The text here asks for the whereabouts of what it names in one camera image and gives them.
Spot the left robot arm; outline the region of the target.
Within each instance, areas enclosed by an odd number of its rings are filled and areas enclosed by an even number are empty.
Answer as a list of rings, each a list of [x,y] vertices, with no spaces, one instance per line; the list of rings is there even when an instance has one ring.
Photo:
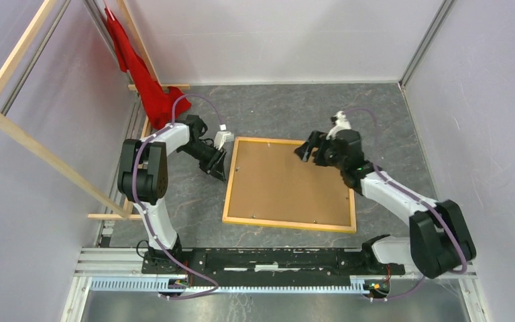
[[[145,138],[126,139],[122,145],[117,188],[141,215],[148,233],[147,256],[158,259],[167,273],[178,272],[184,264],[180,238],[165,202],[169,155],[184,152],[198,161],[202,172],[226,180],[223,146],[233,136],[224,123],[214,138],[204,136],[207,130],[198,115],[187,115]]]

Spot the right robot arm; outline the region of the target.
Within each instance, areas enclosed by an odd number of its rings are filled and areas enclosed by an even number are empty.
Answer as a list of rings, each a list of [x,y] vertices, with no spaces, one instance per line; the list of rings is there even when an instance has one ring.
[[[294,153],[303,162],[336,168],[348,188],[408,226],[407,238],[384,235],[367,243],[369,250],[360,256],[366,272],[377,274],[387,264],[414,266],[430,279],[447,272],[467,272],[477,251],[460,206],[450,199],[424,197],[392,179],[365,158],[357,131],[344,129],[333,136],[313,131]]]

